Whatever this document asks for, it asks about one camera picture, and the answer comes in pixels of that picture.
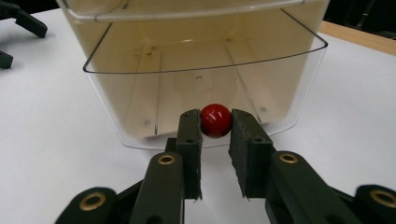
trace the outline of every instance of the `black object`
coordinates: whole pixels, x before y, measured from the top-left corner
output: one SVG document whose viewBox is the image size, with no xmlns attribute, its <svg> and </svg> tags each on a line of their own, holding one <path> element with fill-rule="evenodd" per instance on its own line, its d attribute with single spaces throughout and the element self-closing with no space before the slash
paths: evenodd
<svg viewBox="0 0 396 224">
<path fill-rule="evenodd" d="M 394 0 L 332 0 L 324 20 L 395 39 L 395 11 Z"/>
<path fill-rule="evenodd" d="M 40 1 L 5 0 L 5 1 L 20 6 L 20 8 L 23 8 L 23 10 L 29 14 L 59 8 L 56 0 L 40 0 Z"/>
<path fill-rule="evenodd" d="M 118 196 L 111 189 L 84 191 L 56 223 L 184 223 L 184 200 L 201 197 L 199 122 L 199 110 L 181 115 L 177 138 L 169 138 L 165 151 L 151 159 L 143 181 Z M 361 186 L 351 197 L 332 189 L 302 156 L 276 152 L 245 111 L 233 110 L 229 153 L 242 194 L 265 198 L 273 224 L 396 223 L 394 190 Z"/>
<path fill-rule="evenodd" d="M 38 19 L 29 15 L 23 11 L 18 5 L 1 1 L 0 0 L 0 17 L 3 18 L 15 18 L 19 26 L 37 35 L 40 38 L 44 38 L 47 33 L 47 26 Z M 0 68 L 10 68 L 12 64 L 12 56 L 5 54 L 0 51 Z"/>
</svg>

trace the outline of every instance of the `red ball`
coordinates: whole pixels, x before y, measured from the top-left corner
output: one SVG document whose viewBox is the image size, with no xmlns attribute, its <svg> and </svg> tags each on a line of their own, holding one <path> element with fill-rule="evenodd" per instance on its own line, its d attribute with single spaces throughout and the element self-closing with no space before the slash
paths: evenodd
<svg viewBox="0 0 396 224">
<path fill-rule="evenodd" d="M 200 117 L 202 133 L 208 137 L 220 138 L 233 127 L 233 115 L 224 105 L 207 105 Z"/>
</svg>

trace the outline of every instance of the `transparent plastic container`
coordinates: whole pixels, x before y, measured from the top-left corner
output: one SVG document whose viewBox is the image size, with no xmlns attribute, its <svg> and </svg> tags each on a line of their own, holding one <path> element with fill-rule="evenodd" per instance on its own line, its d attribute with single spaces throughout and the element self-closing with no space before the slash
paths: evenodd
<svg viewBox="0 0 396 224">
<path fill-rule="evenodd" d="M 269 134 L 292 127 L 327 47 L 313 31 L 327 1 L 64 2 L 84 71 L 129 147 L 164 148 L 180 114 L 214 103 Z"/>
</svg>

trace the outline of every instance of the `screw hole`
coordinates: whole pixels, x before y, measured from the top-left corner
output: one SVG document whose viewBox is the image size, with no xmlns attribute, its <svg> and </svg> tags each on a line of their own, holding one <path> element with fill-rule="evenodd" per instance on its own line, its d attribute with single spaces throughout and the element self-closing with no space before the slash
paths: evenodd
<svg viewBox="0 0 396 224">
<path fill-rule="evenodd" d="M 370 191 L 370 196 L 374 201 L 386 207 L 396 208 L 396 196 L 380 189 Z"/>
<path fill-rule="evenodd" d="M 162 165 L 169 165 L 176 161 L 175 157 L 171 155 L 164 155 L 158 159 L 158 163 Z"/>
<path fill-rule="evenodd" d="M 255 142 L 262 142 L 262 141 L 264 141 L 264 139 L 262 139 L 262 138 L 260 138 L 260 137 L 255 137 L 255 138 L 254 138 L 254 141 L 255 141 Z"/>
<path fill-rule="evenodd" d="M 106 195 L 96 191 L 85 196 L 79 203 L 79 208 L 83 211 L 91 211 L 102 206 L 106 200 Z"/>
<path fill-rule="evenodd" d="M 279 158 L 286 163 L 296 163 L 298 161 L 298 158 L 289 154 L 289 153 L 285 153 L 279 156 Z"/>
</svg>

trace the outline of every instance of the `white table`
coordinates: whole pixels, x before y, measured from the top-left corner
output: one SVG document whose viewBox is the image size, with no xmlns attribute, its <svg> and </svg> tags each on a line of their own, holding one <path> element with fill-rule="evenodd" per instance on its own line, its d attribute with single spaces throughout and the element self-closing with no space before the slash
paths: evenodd
<svg viewBox="0 0 396 224">
<path fill-rule="evenodd" d="M 96 186 L 116 192 L 141 180 L 158 151 L 124 147 L 81 67 L 85 57 L 59 9 L 35 14 L 39 39 L 0 21 L 0 223 L 53 223 Z M 396 56 L 323 36 L 330 46 L 297 125 L 272 136 L 304 156 L 332 187 L 396 189 Z M 186 223 L 269 223 L 264 200 L 243 199 L 227 147 L 204 149 L 204 200 Z"/>
</svg>

